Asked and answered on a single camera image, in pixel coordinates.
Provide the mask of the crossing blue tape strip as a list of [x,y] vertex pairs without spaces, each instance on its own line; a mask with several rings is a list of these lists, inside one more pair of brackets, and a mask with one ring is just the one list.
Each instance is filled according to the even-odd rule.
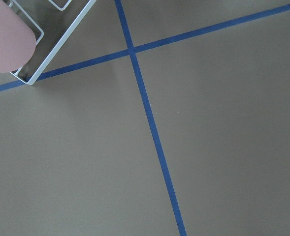
[[290,0],[101,0],[40,75],[57,75],[290,11]]

